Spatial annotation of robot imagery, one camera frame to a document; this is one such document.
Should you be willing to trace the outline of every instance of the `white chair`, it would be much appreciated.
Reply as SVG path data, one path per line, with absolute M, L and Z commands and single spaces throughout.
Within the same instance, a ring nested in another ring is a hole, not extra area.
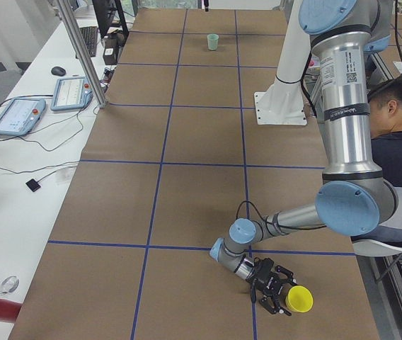
M 390 263 L 389 267 L 376 278 L 376 283 L 382 280 L 384 276 L 399 262 L 402 257 L 402 246 L 391 246 L 383 242 L 375 241 L 373 239 L 358 239 L 352 243 L 356 255 L 367 257 L 384 257 L 384 256 L 398 256 Z

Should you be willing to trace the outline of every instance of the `blue joint cap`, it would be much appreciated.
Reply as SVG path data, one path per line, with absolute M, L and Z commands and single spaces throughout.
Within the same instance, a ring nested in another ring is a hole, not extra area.
M 327 227 L 347 236 L 371 232 L 379 224 L 379 206 L 361 186 L 332 181 L 316 196 L 316 211 Z
M 386 36 L 385 38 L 378 39 L 373 42 L 367 43 L 363 47 L 363 52 L 368 53 L 368 54 L 374 54 L 374 53 L 379 53 L 385 50 L 390 43 L 390 36 Z
M 349 15 L 356 2 L 357 0 L 304 0 L 299 10 L 301 29 L 309 35 L 331 30 Z
M 222 246 L 223 243 L 223 237 L 218 238 L 214 245 L 212 246 L 212 249 L 209 251 L 210 257 L 212 257 L 215 261 L 218 262 L 218 254 L 220 252 L 220 247 Z
M 237 219 L 229 228 L 229 236 L 239 244 L 247 244 L 253 241 L 256 235 L 256 228 L 253 222 L 246 218 Z

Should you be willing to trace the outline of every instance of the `sticker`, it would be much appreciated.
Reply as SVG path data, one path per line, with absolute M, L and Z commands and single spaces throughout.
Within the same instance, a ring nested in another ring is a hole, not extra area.
M 335 60 L 327 57 L 321 60 L 322 89 L 336 85 Z
M 337 60 L 341 65 L 338 68 L 338 86 L 362 84 L 362 52 L 347 50 L 338 52 Z
M 321 60 L 322 89 L 331 86 L 361 85 L 363 82 L 362 52 L 335 51 Z

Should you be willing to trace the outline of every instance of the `table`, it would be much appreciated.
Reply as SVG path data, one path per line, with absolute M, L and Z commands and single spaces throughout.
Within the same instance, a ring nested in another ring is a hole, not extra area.
M 273 213 L 321 186 L 315 119 L 255 121 L 285 31 L 276 11 L 139 12 L 10 340 L 379 338 L 347 237 L 253 246 L 313 292 L 312 311 L 291 317 L 252 305 L 208 255 L 242 200 Z
M 79 25 L 81 27 L 96 26 L 96 20 L 80 19 Z M 102 54 L 103 48 L 99 45 L 96 57 L 92 58 L 99 77 L 102 77 L 105 68 Z M 10 93 L 9 98 L 33 94 L 53 94 L 58 78 L 50 74 L 53 66 L 65 68 L 66 77 L 83 74 L 62 23 L 41 49 Z M 36 125 L 35 130 L 67 118 L 68 120 L 42 132 L 29 135 L 26 139 L 37 140 L 46 148 L 52 149 L 80 130 L 81 125 L 74 117 L 76 112 L 53 113 L 50 111 L 50 100 L 46 101 L 47 111 Z M 53 152 L 46 152 L 35 143 L 22 140 L 0 142 L 0 167 L 14 171 L 27 171 L 78 161 L 81 149 L 85 145 L 96 119 L 96 106 L 96 100 L 93 99 L 89 107 L 79 115 L 83 130 Z M 20 280 L 17 291 L 5 298 L 23 302 L 66 195 L 71 176 L 63 179 L 61 176 L 53 174 L 42 181 L 42 188 L 34 193 L 25 186 L 25 182 L 31 178 L 40 179 L 62 167 L 37 171 L 32 174 L 9 174 L 0 170 L 0 283 L 6 277 L 14 275 Z M 8 337 L 12 326 L 12 324 L 0 323 L 0 339 Z

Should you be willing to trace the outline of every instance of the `computer mouse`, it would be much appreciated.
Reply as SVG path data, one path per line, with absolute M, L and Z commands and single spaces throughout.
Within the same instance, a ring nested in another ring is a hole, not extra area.
M 60 66 L 53 67 L 51 72 L 53 75 L 59 76 L 59 77 L 62 77 L 66 74 L 66 70 Z

